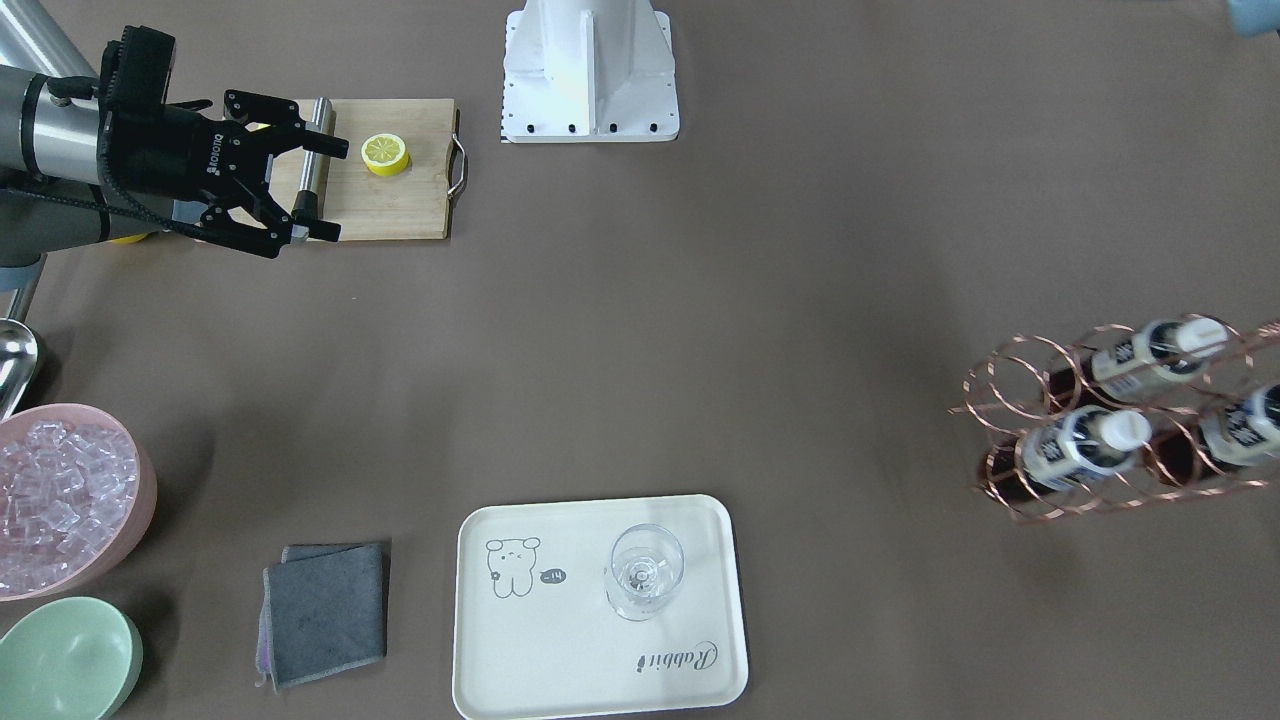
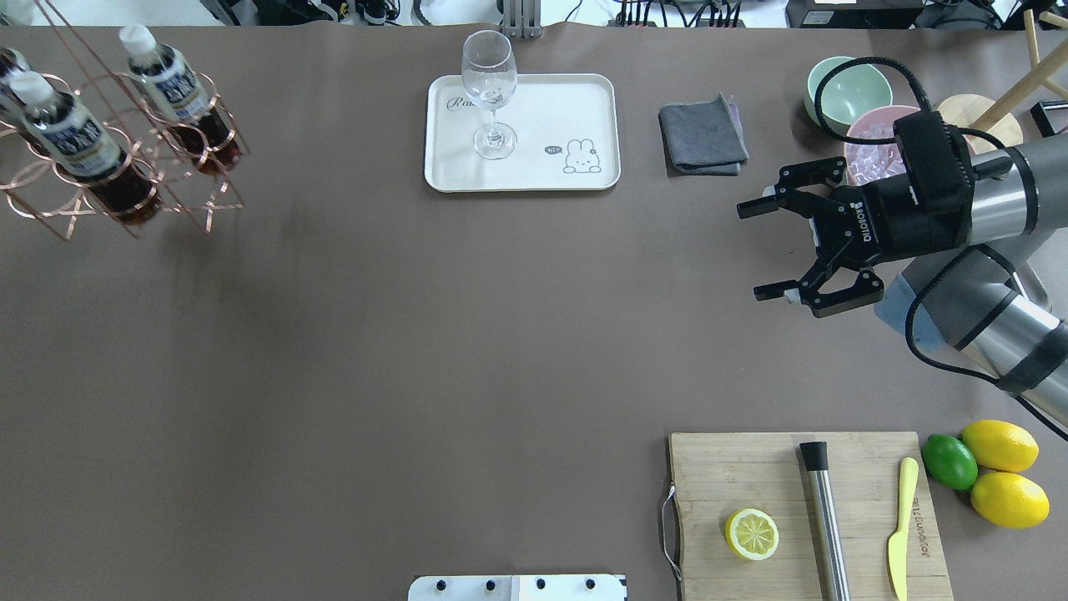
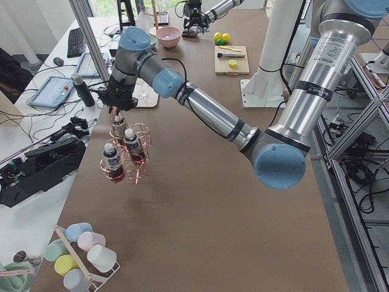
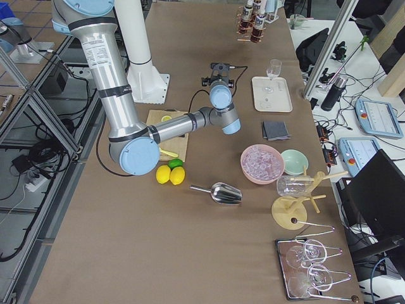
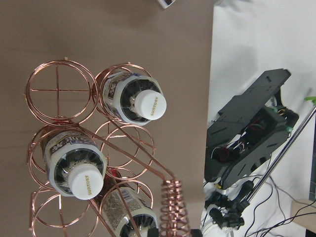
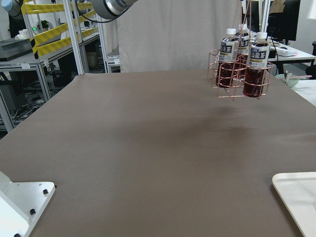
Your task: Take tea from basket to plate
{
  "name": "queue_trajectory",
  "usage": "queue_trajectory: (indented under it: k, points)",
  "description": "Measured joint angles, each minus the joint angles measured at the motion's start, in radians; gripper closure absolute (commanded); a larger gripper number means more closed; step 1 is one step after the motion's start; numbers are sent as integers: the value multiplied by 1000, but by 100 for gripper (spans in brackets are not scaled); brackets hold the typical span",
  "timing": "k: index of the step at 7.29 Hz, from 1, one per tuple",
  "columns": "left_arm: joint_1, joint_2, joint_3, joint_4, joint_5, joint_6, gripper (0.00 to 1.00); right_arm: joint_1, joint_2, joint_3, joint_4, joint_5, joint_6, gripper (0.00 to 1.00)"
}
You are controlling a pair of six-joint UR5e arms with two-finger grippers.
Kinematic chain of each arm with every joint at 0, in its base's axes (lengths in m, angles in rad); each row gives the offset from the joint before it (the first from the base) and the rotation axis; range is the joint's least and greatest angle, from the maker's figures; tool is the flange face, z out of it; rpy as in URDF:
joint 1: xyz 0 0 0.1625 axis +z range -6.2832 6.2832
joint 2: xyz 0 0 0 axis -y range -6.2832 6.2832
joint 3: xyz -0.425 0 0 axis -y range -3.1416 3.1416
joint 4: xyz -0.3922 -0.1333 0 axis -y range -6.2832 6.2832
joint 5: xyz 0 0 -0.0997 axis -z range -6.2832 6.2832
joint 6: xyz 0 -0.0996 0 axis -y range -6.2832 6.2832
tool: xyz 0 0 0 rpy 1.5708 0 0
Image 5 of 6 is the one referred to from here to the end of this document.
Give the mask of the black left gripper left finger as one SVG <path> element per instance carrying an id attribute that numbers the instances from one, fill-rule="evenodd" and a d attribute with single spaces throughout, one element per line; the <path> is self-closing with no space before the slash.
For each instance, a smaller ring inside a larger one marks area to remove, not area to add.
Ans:
<path id="1" fill-rule="evenodd" d="M 147 237 L 159 237 L 159 230 L 157 228 L 151 228 L 147 232 Z"/>

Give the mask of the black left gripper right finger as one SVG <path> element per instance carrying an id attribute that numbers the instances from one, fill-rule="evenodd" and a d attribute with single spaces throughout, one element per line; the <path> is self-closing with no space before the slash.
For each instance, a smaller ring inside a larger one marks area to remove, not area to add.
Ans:
<path id="1" fill-rule="evenodd" d="M 200 229 L 191 229 L 190 233 L 192 237 L 202 237 Z"/>

